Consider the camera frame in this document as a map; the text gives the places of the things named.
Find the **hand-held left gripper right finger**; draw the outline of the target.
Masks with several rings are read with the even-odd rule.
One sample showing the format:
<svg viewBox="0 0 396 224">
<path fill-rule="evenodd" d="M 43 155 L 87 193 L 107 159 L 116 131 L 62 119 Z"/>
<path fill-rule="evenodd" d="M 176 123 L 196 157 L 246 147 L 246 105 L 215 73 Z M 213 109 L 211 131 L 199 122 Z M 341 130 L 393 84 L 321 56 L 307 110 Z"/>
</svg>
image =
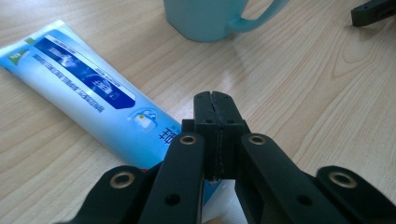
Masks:
<svg viewBox="0 0 396 224">
<path fill-rule="evenodd" d="M 212 99 L 218 125 L 215 174 L 217 178 L 235 179 L 238 150 L 241 137 L 248 132 L 247 125 L 231 96 L 214 91 Z"/>
</svg>

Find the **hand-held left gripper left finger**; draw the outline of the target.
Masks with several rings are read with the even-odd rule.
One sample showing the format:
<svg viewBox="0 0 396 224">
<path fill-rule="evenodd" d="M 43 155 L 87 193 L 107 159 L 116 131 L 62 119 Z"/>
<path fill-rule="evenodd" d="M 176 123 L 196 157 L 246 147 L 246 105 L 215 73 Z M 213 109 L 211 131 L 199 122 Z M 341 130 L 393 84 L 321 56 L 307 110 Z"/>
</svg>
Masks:
<svg viewBox="0 0 396 224">
<path fill-rule="evenodd" d="M 195 133 L 202 137 L 204 178 L 209 181 L 220 179 L 219 99 L 221 92 L 204 91 L 193 97 L 193 118 L 182 120 L 182 132 Z"/>
</svg>

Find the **blue toothpaste tube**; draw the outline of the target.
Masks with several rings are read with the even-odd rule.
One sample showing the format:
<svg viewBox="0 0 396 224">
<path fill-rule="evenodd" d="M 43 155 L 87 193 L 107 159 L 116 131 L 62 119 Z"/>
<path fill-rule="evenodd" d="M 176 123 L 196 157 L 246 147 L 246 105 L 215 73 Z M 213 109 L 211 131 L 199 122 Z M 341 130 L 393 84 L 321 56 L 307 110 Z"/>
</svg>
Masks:
<svg viewBox="0 0 396 224">
<path fill-rule="evenodd" d="M 0 224 L 69 219 L 102 173 L 162 161 L 166 110 L 63 21 L 0 47 Z"/>
</svg>

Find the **light blue mug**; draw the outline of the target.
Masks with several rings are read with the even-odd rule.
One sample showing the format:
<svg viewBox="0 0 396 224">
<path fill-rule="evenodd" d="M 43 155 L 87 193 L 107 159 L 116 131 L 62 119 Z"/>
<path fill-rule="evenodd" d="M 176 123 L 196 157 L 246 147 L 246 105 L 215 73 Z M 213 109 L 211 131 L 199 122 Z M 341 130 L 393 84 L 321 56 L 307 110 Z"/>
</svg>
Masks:
<svg viewBox="0 0 396 224">
<path fill-rule="evenodd" d="M 270 6 L 255 20 L 242 17 L 248 0 L 163 0 L 163 6 L 168 23 L 181 35 L 208 43 L 259 28 L 288 2 L 271 0 Z"/>
</svg>

